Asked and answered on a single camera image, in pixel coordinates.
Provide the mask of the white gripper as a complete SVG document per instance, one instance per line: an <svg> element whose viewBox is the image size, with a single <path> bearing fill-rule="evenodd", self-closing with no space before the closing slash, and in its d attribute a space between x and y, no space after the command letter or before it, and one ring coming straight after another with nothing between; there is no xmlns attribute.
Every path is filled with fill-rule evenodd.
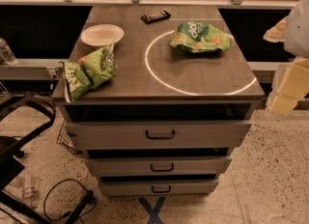
<svg viewBox="0 0 309 224"><path fill-rule="evenodd" d="M287 18L265 32L263 39L284 42L286 51L300 56L277 70L268 98L270 112L288 116L309 93L309 0L300 0Z"/></svg>

